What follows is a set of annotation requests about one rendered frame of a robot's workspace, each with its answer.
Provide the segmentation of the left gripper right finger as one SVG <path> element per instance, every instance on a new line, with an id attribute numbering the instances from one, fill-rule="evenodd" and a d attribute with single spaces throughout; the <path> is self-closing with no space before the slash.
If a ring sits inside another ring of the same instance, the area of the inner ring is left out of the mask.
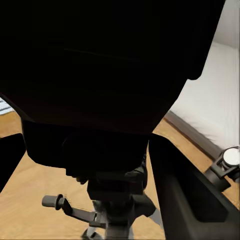
<path id="1" fill-rule="evenodd" d="M 149 155 L 166 240 L 240 240 L 240 211 L 167 138 Z"/>

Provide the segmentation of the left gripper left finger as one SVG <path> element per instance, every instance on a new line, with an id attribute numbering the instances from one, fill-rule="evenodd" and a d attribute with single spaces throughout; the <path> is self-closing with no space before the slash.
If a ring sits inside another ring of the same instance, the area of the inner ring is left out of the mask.
<path id="1" fill-rule="evenodd" d="M 23 131 L 0 138 L 0 193 L 26 151 Z"/>

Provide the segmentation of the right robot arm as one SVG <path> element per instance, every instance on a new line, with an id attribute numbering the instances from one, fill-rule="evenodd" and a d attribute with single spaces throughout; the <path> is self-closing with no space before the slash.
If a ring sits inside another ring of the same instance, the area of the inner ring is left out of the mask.
<path id="1" fill-rule="evenodd" d="M 222 163 L 223 169 L 219 165 Z M 203 175 L 221 192 L 231 184 L 225 179 L 228 175 L 234 182 L 240 183 L 240 148 L 230 147 L 203 173 Z"/>

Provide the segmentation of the camera tripod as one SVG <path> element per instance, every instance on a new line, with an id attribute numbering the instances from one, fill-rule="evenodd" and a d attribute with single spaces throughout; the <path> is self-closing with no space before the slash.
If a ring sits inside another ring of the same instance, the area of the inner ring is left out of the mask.
<path id="1" fill-rule="evenodd" d="M 98 172 L 96 178 L 76 177 L 84 185 L 93 203 L 93 210 L 73 208 L 62 194 L 45 195 L 43 207 L 62 209 L 70 217 L 88 223 L 83 240 L 135 240 L 133 223 L 144 215 L 161 227 L 161 211 L 144 192 L 148 185 L 147 151 L 141 166 L 131 172 Z M 105 229 L 102 236 L 96 228 Z"/>

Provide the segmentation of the digital camera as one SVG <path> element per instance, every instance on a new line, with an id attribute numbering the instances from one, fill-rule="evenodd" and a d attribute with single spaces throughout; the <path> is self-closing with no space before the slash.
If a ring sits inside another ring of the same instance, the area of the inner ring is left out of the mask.
<path id="1" fill-rule="evenodd" d="M 201 77 L 225 1 L 0 0 L 0 97 L 27 154 L 67 176 L 140 167 Z"/>

